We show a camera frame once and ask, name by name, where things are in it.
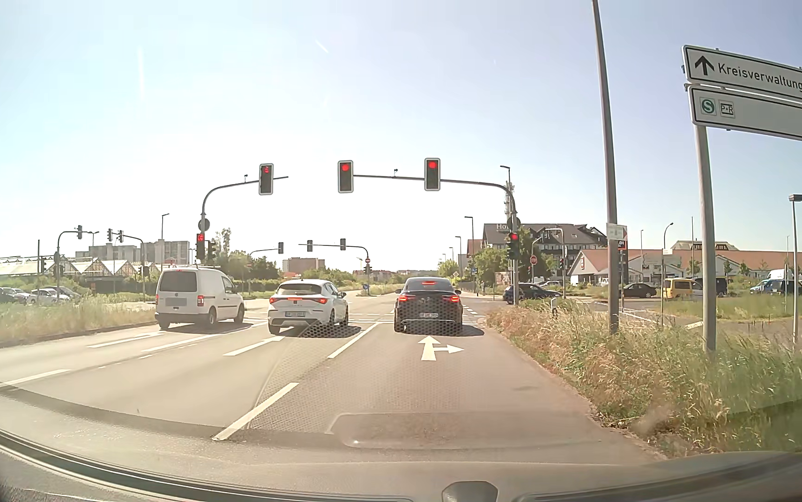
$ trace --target car wheel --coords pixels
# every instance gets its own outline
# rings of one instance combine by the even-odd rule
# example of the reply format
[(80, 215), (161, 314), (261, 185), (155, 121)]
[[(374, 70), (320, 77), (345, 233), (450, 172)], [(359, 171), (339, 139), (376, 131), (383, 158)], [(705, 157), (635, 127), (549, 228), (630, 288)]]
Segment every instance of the car wheel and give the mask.
[(216, 315), (215, 307), (209, 309), (209, 313), (206, 314), (206, 327), (207, 328), (214, 328), (218, 323), (218, 316)]

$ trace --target yellow van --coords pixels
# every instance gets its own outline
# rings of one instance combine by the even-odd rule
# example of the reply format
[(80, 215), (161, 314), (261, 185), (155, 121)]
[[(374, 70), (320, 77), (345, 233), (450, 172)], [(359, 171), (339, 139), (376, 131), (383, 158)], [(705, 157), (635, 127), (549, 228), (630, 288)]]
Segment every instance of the yellow van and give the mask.
[(693, 279), (674, 277), (664, 279), (662, 295), (664, 298), (694, 299), (702, 294), (702, 285)]

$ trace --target lane marking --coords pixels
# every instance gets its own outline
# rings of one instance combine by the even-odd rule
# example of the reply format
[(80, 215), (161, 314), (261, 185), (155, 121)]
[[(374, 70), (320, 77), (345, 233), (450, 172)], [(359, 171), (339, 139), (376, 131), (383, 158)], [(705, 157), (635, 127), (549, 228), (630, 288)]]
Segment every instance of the lane marking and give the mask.
[(106, 343), (99, 343), (99, 344), (95, 344), (95, 345), (90, 345), (90, 346), (88, 346), (88, 348), (109, 347), (111, 345), (117, 345), (118, 343), (126, 343), (127, 341), (141, 340), (141, 339), (150, 338), (150, 337), (158, 337), (159, 335), (162, 335), (163, 333), (164, 333), (164, 331), (156, 331), (154, 333), (143, 333), (143, 334), (140, 334), (140, 335), (138, 335), (136, 337), (124, 338), (124, 339), (121, 339), (121, 340), (108, 341)]
[(357, 334), (355, 337), (351, 338), (351, 339), (350, 339), (348, 342), (346, 342), (346, 344), (345, 344), (345, 345), (343, 345), (343, 346), (342, 346), (342, 347), (340, 347), (340, 348), (337, 348), (337, 349), (336, 349), (336, 352), (333, 352), (332, 354), (330, 354), (329, 356), (327, 356), (327, 359), (333, 359), (334, 357), (338, 356), (339, 354), (342, 354), (342, 351), (343, 351), (343, 350), (345, 350), (345, 349), (347, 349), (347, 348), (351, 347), (351, 344), (353, 344), (353, 343), (355, 343), (357, 340), (361, 339), (361, 337), (362, 337), (363, 335), (366, 335), (367, 333), (369, 333), (369, 332), (370, 332), (370, 330), (372, 330), (373, 328), (375, 328), (375, 327), (376, 327), (377, 325), (379, 325), (379, 324), (382, 324), (382, 323), (380, 323), (380, 322), (376, 322), (376, 323), (372, 324), (372, 325), (371, 325), (369, 328), (367, 328), (366, 330), (363, 330), (363, 331), (361, 331), (360, 333), (358, 333), (358, 334)]
[(161, 345), (159, 347), (145, 348), (144, 350), (141, 350), (141, 352), (153, 352), (154, 350), (160, 350), (162, 348), (178, 347), (179, 345), (184, 345), (185, 343), (191, 343), (191, 342), (195, 342), (197, 340), (202, 340), (202, 339), (211, 338), (211, 337), (219, 337), (219, 336), (222, 336), (222, 335), (224, 335), (224, 333), (212, 333), (210, 335), (202, 335), (202, 336), (199, 336), (199, 337), (194, 337), (194, 338), (190, 338), (190, 339), (186, 339), (186, 340), (174, 341), (172, 343), (167, 343), (167, 344)]
[(237, 430), (240, 430), (240, 428), (242, 428), (247, 423), (250, 423), (250, 421), (255, 417), (261, 415), (261, 412), (268, 409), (268, 406), (276, 403), (277, 400), (283, 397), (287, 392), (293, 390), (293, 388), (295, 388), (296, 385), (298, 385), (298, 382), (291, 382), (286, 384), (286, 386), (283, 389), (274, 392), (270, 397), (262, 401), (260, 405), (249, 410), (248, 413), (245, 414), (244, 416), (239, 417), (236, 421), (234, 421), (234, 423), (228, 425), (227, 428), (225, 428), (224, 430), (213, 436), (212, 439), (215, 441), (224, 441), (225, 439), (228, 439), (231, 436), (231, 434), (233, 434)]
[(453, 354), (455, 352), (462, 352), (463, 350), (462, 348), (454, 347), (453, 345), (450, 344), (447, 344), (446, 347), (436, 348), (435, 346), (440, 345), (441, 342), (439, 342), (437, 339), (431, 336), (425, 337), (416, 343), (422, 344), (422, 358), (420, 359), (421, 361), (435, 361), (435, 353), (440, 350), (443, 350), (449, 354)]
[(2, 387), (14, 386), (14, 385), (16, 385), (18, 383), (29, 382), (29, 381), (33, 381), (33, 380), (38, 380), (39, 378), (49, 377), (51, 375), (56, 375), (56, 374), (59, 374), (59, 373), (65, 372), (65, 371), (69, 371), (69, 370), (46, 371), (46, 372), (39, 373), (37, 375), (33, 375), (33, 376), (30, 376), (30, 377), (18, 378), (16, 380), (10, 380), (10, 381), (7, 381), (7, 382), (1, 382), (0, 383), (0, 389)]
[(253, 348), (256, 348), (256, 347), (261, 347), (262, 345), (269, 344), (269, 343), (271, 343), (273, 341), (281, 341), (283, 338), (284, 337), (265, 338), (264, 340), (262, 340), (262, 341), (260, 341), (258, 343), (254, 343), (254, 344), (249, 345), (249, 346), (244, 347), (244, 348), (238, 348), (237, 350), (233, 350), (231, 352), (228, 352), (227, 354), (222, 354), (222, 356), (238, 356), (238, 355), (243, 354), (244, 352), (246, 352), (248, 350), (252, 350)]

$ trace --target rear window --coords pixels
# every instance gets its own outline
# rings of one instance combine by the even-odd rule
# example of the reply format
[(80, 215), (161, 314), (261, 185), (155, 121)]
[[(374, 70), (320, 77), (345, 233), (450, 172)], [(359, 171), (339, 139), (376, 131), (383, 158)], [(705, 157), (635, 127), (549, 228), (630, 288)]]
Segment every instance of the rear window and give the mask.
[(321, 293), (321, 287), (317, 284), (311, 284), (308, 282), (293, 282), (290, 284), (281, 284), (281, 287), (277, 289), (278, 295), (319, 295)]
[(451, 281), (447, 279), (407, 279), (405, 290), (453, 292), (454, 286), (451, 286)]
[(197, 274), (194, 271), (166, 271), (159, 280), (160, 291), (194, 293), (197, 291)]

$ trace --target dark sedan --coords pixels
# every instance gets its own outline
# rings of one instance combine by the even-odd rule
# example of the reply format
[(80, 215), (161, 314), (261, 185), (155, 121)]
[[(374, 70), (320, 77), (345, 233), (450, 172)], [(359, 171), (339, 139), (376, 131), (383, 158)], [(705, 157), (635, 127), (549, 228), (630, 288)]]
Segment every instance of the dark sedan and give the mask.
[[(802, 286), (798, 284), (797, 287), (798, 294), (802, 296)], [(793, 295), (795, 293), (795, 281), (789, 279), (787, 288), (788, 294)], [(786, 281), (784, 279), (773, 279), (763, 285), (763, 292), (768, 295), (784, 295), (786, 294)]]
[(412, 277), (395, 292), (395, 331), (407, 331), (412, 325), (434, 328), (439, 334), (462, 330), (460, 290), (455, 290), (450, 280)]
[(634, 282), (621, 289), (625, 298), (651, 298), (658, 294), (658, 290), (644, 282)]
[[(519, 299), (520, 300), (540, 300), (542, 298), (561, 297), (563, 294), (559, 291), (544, 290), (537, 284), (530, 282), (519, 283)], [(513, 302), (513, 286), (507, 286), (504, 291), (504, 300), (511, 304)]]

